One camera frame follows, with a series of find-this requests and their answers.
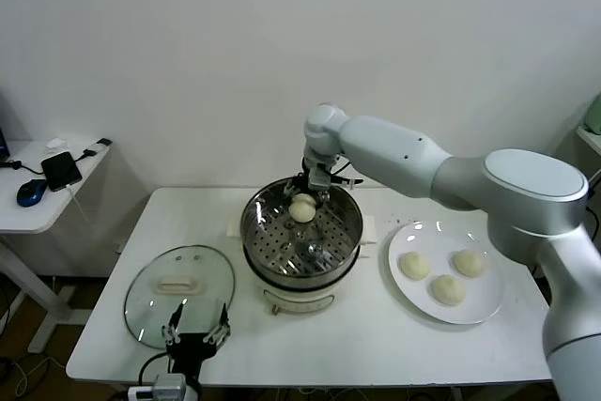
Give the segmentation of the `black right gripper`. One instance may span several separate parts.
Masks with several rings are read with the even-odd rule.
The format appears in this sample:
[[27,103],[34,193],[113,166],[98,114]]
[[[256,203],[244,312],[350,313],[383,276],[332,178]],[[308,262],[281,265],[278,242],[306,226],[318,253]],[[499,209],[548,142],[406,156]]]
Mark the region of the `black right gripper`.
[[320,203],[326,203],[330,200],[330,187],[340,183],[341,178],[333,175],[324,163],[303,159],[301,172],[287,181],[283,193],[297,195],[314,192]]

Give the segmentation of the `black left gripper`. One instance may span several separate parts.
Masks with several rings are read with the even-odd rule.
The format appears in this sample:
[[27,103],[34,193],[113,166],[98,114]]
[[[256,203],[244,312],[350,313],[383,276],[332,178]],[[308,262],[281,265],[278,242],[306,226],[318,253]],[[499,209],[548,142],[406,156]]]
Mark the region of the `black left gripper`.
[[198,376],[204,361],[213,358],[221,344],[231,334],[227,306],[224,304],[217,324],[208,333],[182,333],[177,327],[185,303],[181,302],[166,325],[162,326],[162,338],[171,360],[170,373]]

